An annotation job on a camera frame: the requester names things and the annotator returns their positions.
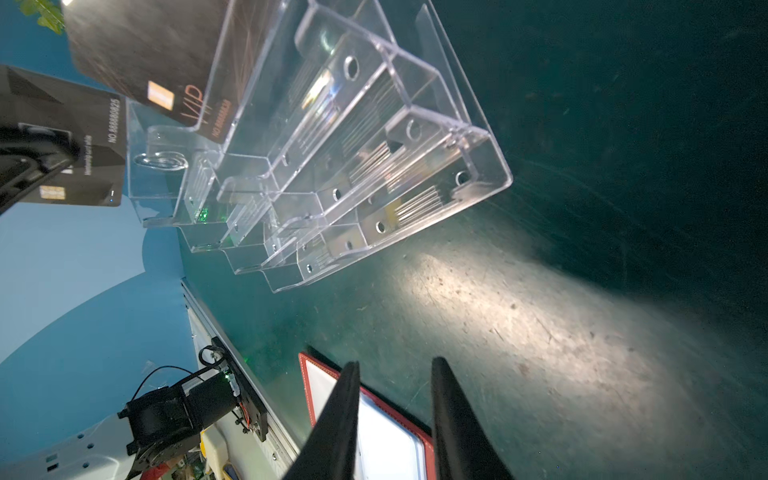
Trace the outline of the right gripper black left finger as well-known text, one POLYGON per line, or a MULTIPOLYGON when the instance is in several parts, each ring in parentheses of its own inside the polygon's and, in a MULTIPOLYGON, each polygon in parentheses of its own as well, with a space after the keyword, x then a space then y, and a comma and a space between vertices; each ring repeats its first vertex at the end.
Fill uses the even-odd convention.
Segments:
POLYGON ((348 362, 303 449, 283 476, 285 480, 354 477, 359 396, 359 363, 348 362))

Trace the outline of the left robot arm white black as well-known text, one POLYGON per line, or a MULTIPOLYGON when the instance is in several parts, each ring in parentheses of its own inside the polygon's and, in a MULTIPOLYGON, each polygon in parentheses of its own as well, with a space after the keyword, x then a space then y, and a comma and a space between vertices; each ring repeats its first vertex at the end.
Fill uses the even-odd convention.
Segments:
MULTIPOLYGON (((55 134, 1 130, 1 209, 70 167, 78 143, 55 134)), ((192 450, 202 432, 238 409, 226 357, 131 399, 118 413, 1 470, 4 479, 138 479, 192 450)))

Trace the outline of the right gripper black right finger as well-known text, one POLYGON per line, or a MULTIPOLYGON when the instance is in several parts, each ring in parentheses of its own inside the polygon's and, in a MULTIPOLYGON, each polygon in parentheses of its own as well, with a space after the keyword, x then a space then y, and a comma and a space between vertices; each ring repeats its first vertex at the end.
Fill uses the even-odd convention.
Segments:
POLYGON ((443 357, 432 360, 431 391, 437 478, 514 479, 443 357))

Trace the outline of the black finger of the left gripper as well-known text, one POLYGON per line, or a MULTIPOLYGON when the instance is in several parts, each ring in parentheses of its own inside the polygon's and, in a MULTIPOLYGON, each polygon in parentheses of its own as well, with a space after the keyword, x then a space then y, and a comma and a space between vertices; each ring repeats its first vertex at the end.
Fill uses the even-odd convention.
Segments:
POLYGON ((1 212, 5 213, 79 158, 81 147, 53 134, 1 128, 1 212))

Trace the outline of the black VIP logo card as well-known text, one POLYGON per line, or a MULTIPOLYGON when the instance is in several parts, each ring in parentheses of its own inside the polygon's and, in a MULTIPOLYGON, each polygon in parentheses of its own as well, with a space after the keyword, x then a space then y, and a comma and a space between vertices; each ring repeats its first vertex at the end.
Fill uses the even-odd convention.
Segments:
POLYGON ((1 211, 20 202, 118 207, 126 168, 117 94, 1 67, 1 211))

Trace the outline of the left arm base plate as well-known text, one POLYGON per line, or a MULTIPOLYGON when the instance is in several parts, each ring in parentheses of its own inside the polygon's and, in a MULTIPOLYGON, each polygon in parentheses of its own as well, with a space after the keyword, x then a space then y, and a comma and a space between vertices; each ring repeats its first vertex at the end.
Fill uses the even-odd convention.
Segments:
POLYGON ((269 424, 268 411, 263 399, 246 374, 242 363, 228 345, 219 336, 214 336, 210 345, 224 358, 226 365, 224 370, 228 378, 237 385, 233 387, 233 391, 238 392, 235 423, 242 428, 243 432, 249 431, 255 434, 258 441, 264 443, 269 433, 269 424))

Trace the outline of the red card holder wallet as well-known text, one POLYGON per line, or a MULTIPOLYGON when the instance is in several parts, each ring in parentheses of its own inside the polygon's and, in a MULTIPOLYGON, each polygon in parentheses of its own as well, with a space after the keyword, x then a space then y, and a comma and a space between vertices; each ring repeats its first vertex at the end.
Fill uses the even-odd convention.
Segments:
MULTIPOLYGON (((340 370, 301 353, 299 364, 309 418, 315 425, 340 370)), ((432 438, 424 429, 362 386, 358 408, 355 479, 437 478, 432 438)))

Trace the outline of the clear acrylic card organizer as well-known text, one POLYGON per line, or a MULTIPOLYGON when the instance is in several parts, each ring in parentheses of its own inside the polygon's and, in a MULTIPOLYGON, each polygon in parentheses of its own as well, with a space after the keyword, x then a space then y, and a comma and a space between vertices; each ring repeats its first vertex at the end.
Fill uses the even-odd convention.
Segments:
POLYGON ((283 1, 193 93, 186 127, 126 106, 129 198, 147 228, 280 292, 508 188, 512 173, 430 1, 283 1))

